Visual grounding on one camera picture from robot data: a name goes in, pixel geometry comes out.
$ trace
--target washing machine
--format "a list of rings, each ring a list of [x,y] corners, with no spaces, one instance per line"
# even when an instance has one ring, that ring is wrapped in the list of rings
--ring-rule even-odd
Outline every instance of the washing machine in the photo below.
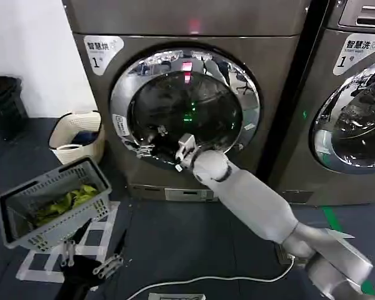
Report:
[[[309,0],[63,4],[132,196],[215,199],[175,169],[184,133],[256,170]]]
[[[371,203],[375,0],[330,5],[268,184],[291,203]]]

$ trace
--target green cloth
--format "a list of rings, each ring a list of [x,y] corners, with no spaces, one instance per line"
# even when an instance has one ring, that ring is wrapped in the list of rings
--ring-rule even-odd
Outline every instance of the green cloth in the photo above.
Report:
[[[34,218],[34,223],[37,227],[45,225],[67,211],[84,204],[97,194],[99,194],[97,189],[83,184],[80,189],[68,192],[61,199],[50,202],[47,206],[38,210]]]

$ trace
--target laundry basket handle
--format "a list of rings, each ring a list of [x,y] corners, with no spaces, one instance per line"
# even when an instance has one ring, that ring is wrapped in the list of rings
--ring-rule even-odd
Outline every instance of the laundry basket handle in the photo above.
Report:
[[[66,145],[62,145],[62,146],[57,147],[57,150],[72,150],[72,149],[77,149],[77,148],[80,148],[80,147],[82,147],[82,145],[79,145],[79,144],[66,144]]]

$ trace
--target dark blue floor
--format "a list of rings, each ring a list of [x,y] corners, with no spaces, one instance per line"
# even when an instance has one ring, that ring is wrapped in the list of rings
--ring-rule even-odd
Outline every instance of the dark blue floor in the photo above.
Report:
[[[34,119],[10,145],[0,141],[0,193],[59,165],[47,147],[52,119]],[[126,261],[109,282],[88,299],[126,299],[137,289],[159,281],[196,276],[256,276],[271,278],[285,269],[278,263],[274,244],[248,230],[219,203],[135,201],[126,194],[122,175],[109,151],[101,168],[120,201],[109,253],[128,228]],[[297,218],[309,225],[328,227],[320,209],[297,207]],[[345,207],[337,215],[354,244],[375,262],[375,205]],[[15,275],[28,250],[6,249],[0,235],[0,299],[54,299],[59,284],[19,281]],[[375,272],[372,274],[375,283]],[[272,283],[201,281],[186,286],[153,289],[162,293],[204,293],[207,299],[321,299],[302,269]],[[136,299],[147,299],[143,293]]]

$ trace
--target electrical cord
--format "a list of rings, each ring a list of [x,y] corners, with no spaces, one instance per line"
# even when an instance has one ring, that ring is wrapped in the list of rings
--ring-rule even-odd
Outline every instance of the electrical cord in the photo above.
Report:
[[[289,257],[291,259],[291,263],[289,267],[281,275],[272,279],[261,279],[261,278],[253,278],[253,277],[246,277],[246,276],[235,276],[235,277],[201,276],[201,277],[197,277],[197,278],[193,278],[193,279],[185,280],[185,281],[169,281],[169,282],[160,282],[156,284],[150,284],[149,286],[142,287],[140,290],[135,292],[131,297],[127,298],[126,300],[132,300],[133,298],[143,293],[144,291],[147,291],[148,289],[152,289],[152,288],[158,288],[159,286],[173,286],[177,284],[189,284],[189,283],[195,283],[196,281],[206,280],[206,279],[224,280],[224,281],[248,280],[248,281],[256,281],[259,283],[274,283],[275,281],[278,281],[281,278],[283,278],[293,268],[294,256],[289,256]]]

